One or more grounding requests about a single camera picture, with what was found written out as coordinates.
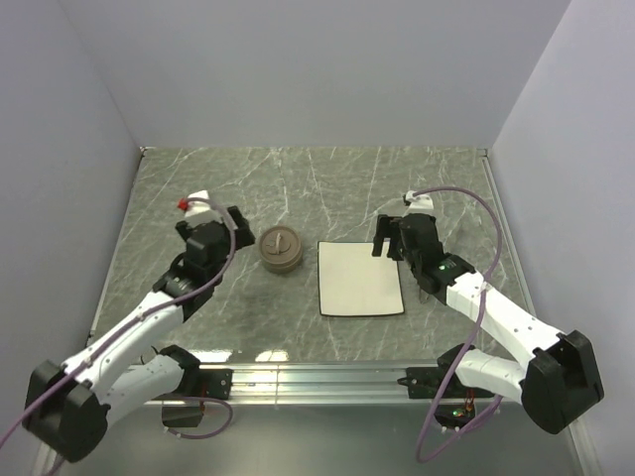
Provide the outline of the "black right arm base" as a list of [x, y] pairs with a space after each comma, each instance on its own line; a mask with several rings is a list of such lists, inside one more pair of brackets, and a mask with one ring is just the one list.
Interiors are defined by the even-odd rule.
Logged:
[[[433, 399], [445, 377], [449, 365], [453, 362], [462, 347], [461, 344], [449, 349], [437, 359], [434, 366], [415, 366], [405, 370], [405, 376], [397, 380], [397, 384], [407, 388], [411, 400]], [[464, 386], [457, 376], [452, 376], [444, 390], [444, 399], [461, 399], [476, 397], [478, 399], [492, 398], [493, 394], [482, 389]]]

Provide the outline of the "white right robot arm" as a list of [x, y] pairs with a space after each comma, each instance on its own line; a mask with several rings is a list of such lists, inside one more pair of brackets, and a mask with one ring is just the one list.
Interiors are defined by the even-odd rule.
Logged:
[[462, 344], [438, 360], [438, 392], [452, 397], [478, 389], [522, 406], [549, 434], [557, 434], [604, 398], [590, 340], [564, 333], [518, 306], [455, 254], [445, 251], [436, 220], [424, 213], [382, 215], [373, 256], [405, 262], [421, 291], [468, 317], [494, 338], [509, 359]]

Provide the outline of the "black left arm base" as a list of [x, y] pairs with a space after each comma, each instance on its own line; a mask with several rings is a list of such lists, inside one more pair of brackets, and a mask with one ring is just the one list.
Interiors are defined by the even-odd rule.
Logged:
[[[165, 432], [180, 439], [203, 440], [217, 436], [228, 429], [234, 417], [233, 407], [228, 402], [233, 370], [229, 368], [202, 369], [200, 360], [178, 345], [165, 347], [158, 351], [156, 356], [172, 359], [183, 371], [176, 388], [162, 394], [161, 399], [190, 404], [190, 407], [181, 409], [162, 407], [162, 423]], [[182, 432], [182, 428], [194, 428], [202, 422], [207, 404], [225, 408], [226, 420], [224, 423], [209, 433], [189, 434]]]

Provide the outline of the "beige round lid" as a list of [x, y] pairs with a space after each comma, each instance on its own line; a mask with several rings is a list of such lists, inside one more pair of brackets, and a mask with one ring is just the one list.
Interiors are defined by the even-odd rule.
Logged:
[[294, 229], [276, 225], [262, 233], [258, 249], [263, 260], [270, 263], [286, 263], [302, 254], [302, 241]]

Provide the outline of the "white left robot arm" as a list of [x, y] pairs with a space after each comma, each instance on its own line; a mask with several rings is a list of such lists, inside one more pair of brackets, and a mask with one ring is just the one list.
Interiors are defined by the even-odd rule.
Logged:
[[158, 397], [192, 402], [198, 410], [219, 405], [233, 419], [229, 385], [211, 395], [199, 360], [182, 347], [168, 346], [141, 366], [133, 363], [203, 307], [235, 253], [255, 243], [236, 206], [189, 197], [179, 207], [184, 218], [176, 229], [185, 250], [141, 302], [82, 351], [60, 364], [47, 360], [31, 374], [17, 424], [70, 463], [90, 454], [110, 426]]

